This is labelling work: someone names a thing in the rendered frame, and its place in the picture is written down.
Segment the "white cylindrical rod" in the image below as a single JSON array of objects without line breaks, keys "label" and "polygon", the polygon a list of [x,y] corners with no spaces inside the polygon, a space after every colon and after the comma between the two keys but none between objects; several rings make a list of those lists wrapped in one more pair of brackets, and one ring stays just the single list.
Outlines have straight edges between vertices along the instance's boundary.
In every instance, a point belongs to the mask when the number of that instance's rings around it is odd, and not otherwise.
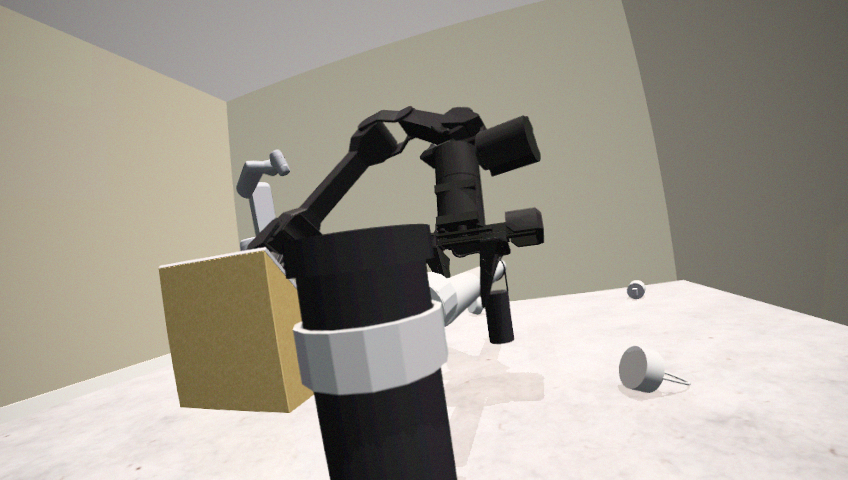
[{"label": "white cylindrical rod", "polygon": [[[499,261],[496,268],[492,284],[503,274],[503,265]],[[458,274],[448,278],[452,283],[457,293],[458,305],[455,314],[451,317],[448,323],[450,325],[458,318],[475,300],[480,296],[480,267]]]}]

